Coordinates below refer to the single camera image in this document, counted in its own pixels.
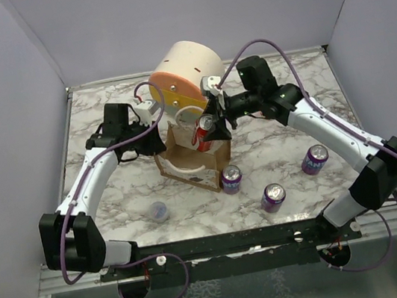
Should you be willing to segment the red soda can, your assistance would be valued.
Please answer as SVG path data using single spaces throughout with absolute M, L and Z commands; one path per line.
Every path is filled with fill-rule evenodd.
M 191 144 L 194 149 L 200 152 L 207 152 L 212 147 L 212 141 L 204 141 L 207 133 L 213 127 L 213 117 L 211 114 L 201 115 L 195 122 Z

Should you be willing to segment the brown canvas bag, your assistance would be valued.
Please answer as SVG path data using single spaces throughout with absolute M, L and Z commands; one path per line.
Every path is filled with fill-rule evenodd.
M 200 152 L 191 144 L 194 122 L 183 124 L 184 112 L 199 114 L 197 106 L 186 106 L 176 112 L 174 122 L 168 122 L 166 150 L 154 157 L 162 176 L 186 184 L 219 192 L 222 189 L 222 171 L 231 161 L 231 142 L 212 142 L 211 149 Z

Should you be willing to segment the purple soda can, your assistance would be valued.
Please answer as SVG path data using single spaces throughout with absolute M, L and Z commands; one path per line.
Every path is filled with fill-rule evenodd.
M 229 164 L 221 172 L 223 191 L 229 195 L 239 193 L 242 172 L 236 165 Z
M 261 208 L 267 213 L 275 213 L 280 210 L 281 204 L 287 193 L 283 186 L 277 183 L 268 184 L 263 190 L 260 201 Z
M 301 169 L 308 175 L 316 175 L 324 167 L 329 158 L 328 149 L 321 145 L 313 145 L 307 150 L 307 154 L 301 163 Z

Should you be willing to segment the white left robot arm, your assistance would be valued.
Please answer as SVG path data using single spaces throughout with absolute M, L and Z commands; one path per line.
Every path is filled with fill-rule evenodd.
M 107 181 L 123 154 L 155 156 L 166 146 L 160 138 L 154 114 L 160 106 L 153 100 L 136 99 L 132 105 L 109 103 L 96 132 L 88 138 L 80 172 L 68 195 L 54 213 L 42 215 L 39 231 L 50 270 L 97 273 L 116 266 L 124 276 L 141 269 L 137 244 L 105 240 L 94 219 Z

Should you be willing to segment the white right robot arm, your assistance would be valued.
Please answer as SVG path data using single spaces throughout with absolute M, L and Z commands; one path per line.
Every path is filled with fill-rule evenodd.
M 251 56 L 237 64 L 244 91 L 229 96 L 221 78 L 201 79 L 201 93 L 213 117 L 205 140 L 230 140 L 240 117 L 262 113 L 270 120 L 309 134 L 338 154 L 357 173 L 351 187 L 320 212 L 316 233 L 334 242 L 344 225 L 365 211 L 378 210 L 397 188 L 397 137 L 383 140 L 332 115 L 295 84 L 278 85 L 263 58 Z

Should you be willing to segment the cream cylindrical drawer cabinet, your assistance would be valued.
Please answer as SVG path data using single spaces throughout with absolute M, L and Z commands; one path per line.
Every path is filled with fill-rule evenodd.
M 151 97 L 165 102 L 166 112 L 174 116 L 188 107 L 179 119 L 192 123 L 207 105 L 201 94 L 200 83 L 204 76 L 224 74 L 225 65 L 211 48 L 192 41 L 178 41 L 172 45 L 149 77 Z

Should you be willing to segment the small clear plastic cup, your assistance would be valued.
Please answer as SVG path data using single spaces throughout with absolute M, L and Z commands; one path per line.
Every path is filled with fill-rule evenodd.
M 156 223 L 165 222 L 169 218 L 169 212 L 166 204 L 161 201 L 153 202 L 148 210 L 150 218 Z

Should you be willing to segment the purple soda can front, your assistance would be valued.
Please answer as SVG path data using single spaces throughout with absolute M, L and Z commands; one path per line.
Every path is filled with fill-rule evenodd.
M 268 184 L 263 190 L 260 201 L 261 208 L 267 213 L 275 213 L 280 210 L 281 204 L 287 193 L 283 186 L 277 183 Z

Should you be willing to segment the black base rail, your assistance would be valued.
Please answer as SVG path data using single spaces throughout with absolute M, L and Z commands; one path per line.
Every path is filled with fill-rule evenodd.
M 181 285 L 186 278 L 191 282 L 209 281 L 275 267 L 312 264 L 319 261 L 317 249 L 321 246 L 336 241 L 344 243 L 360 236 L 360 230 L 350 222 L 337 229 L 316 217 L 140 246 L 135 249 L 136 261 L 160 254 L 166 257 L 166 263 L 158 265 L 150 260 L 133 267 L 111 267 L 101 280 L 123 285 L 138 282 L 148 273 L 153 288 L 166 288 Z

